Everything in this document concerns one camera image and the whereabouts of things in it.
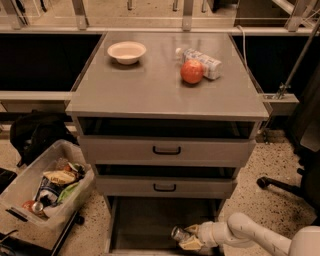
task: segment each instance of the speckled floor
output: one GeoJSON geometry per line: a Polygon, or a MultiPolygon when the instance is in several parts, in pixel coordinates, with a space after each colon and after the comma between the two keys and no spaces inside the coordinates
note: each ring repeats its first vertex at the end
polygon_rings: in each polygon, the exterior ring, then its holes
{"type": "MultiPolygon", "coordinates": [[[[270,137],[270,145],[258,143],[247,165],[238,176],[238,186],[227,200],[220,214],[220,220],[226,220],[234,212],[243,212],[257,223],[278,232],[288,238],[302,227],[310,224],[315,213],[302,199],[270,187],[261,190],[256,185],[260,176],[269,176],[289,184],[299,185],[300,176],[298,157],[293,154],[293,147],[282,133],[270,137]]],[[[2,168],[21,173],[15,165],[19,157],[8,140],[0,140],[0,163],[2,168]]],[[[103,255],[110,215],[103,197],[94,191],[81,209],[85,217],[82,226],[75,225],[69,234],[59,255],[103,255]]],[[[16,237],[51,248],[58,232],[38,228],[34,224],[24,223],[8,214],[0,206],[0,232],[7,233],[18,229],[16,237]]],[[[261,256],[269,255],[260,246],[239,249],[224,247],[226,256],[261,256]]]]}

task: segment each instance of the cabinet top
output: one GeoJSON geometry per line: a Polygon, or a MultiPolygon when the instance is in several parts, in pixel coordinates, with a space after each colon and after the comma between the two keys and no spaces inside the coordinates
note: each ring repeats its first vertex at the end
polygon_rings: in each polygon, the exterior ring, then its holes
{"type": "Polygon", "coordinates": [[[231,38],[225,33],[108,32],[66,109],[70,115],[259,121],[268,118],[231,38]],[[136,64],[107,54],[122,41],[144,44],[136,64]],[[194,48],[222,62],[216,80],[190,86],[180,77],[176,48],[194,48]]]}

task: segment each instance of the gray cabinet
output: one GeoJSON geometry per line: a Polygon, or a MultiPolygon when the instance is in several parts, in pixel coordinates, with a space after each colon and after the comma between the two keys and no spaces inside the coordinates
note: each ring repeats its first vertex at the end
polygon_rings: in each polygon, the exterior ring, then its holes
{"type": "Polygon", "coordinates": [[[108,255],[185,254],[171,229],[218,216],[268,118],[232,40],[219,33],[108,32],[66,111],[112,213],[108,255]],[[106,52],[120,41],[147,53],[119,65],[106,52]],[[175,49],[186,46],[221,60],[222,76],[185,84],[175,49]]]}

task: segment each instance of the wire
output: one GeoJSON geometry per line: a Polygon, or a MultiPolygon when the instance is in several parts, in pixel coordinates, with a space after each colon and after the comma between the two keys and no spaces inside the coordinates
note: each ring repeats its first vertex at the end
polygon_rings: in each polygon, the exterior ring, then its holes
{"type": "Polygon", "coordinates": [[[244,32],[243,28],[240,25],[238,25],[237,28],[240,29],[240,31],[242,32],[242,38],[243,38],[242,47],[243,47],[244,65],[245,65],[247,72],[249,72],[248,63],[247,63],[247,53],[246,53],[246,33],[244,32]]]}
{"type": "Polygon", "coordinates": [[[18,230],[15,229],[15,230],[10,231],[8,234],[6,234],[6,235],[0,240],[0,245],[1,245],[1,243],[2,243],[4,240],[6,240],[11,234],[13,234],[13,233],[15,233],[15,232],[18,232],[18,230]]]}
{"type": "Polygon", "coordinates": [[[312,15],[310,15],[309,17],[305,18],[304,21],[310,20],[313,16],[315,16],[316,14],[320,14],[320,8],[317,11],[314,11],[314,13],[312,15]]]}

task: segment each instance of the black bag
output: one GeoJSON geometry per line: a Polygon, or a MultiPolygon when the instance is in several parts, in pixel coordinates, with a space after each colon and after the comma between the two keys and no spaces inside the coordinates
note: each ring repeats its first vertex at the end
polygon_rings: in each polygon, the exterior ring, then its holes
{"type": "Polygon", "coordinates": [[[17,164],[31,164],[57,140],[78,145],[77,139],[56,114],[32,112],[18,118],[10,128],[10,142],[18,150],[21,160],[17,164]]]}

